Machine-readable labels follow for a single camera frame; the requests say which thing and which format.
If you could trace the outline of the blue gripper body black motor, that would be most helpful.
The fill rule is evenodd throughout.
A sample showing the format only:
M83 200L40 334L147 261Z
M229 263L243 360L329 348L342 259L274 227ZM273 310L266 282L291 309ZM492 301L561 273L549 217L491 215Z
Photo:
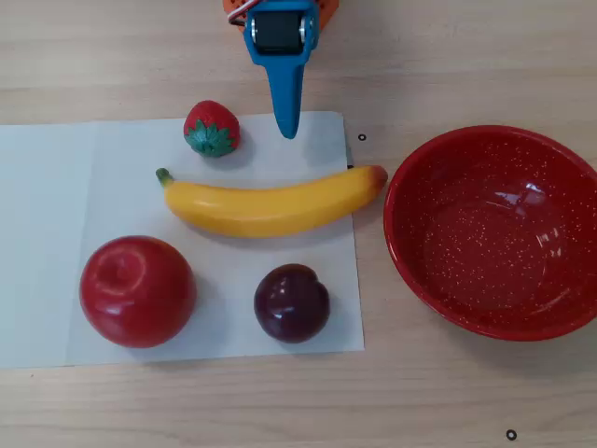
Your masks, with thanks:
M314 1L263 1L249 11L249 36L258 54L301 54L317 26Z

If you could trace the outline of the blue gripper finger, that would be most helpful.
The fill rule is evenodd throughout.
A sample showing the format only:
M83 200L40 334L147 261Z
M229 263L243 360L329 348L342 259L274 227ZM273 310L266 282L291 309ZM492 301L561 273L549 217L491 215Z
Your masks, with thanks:
M314 36L308 37L308 45L301 54L258 54L249 36L249 9L243 38L254 64L266 71L270 89L273 114L283 137L293 139L299 128L301 94L305 65L318 45L320 21L313 28Z

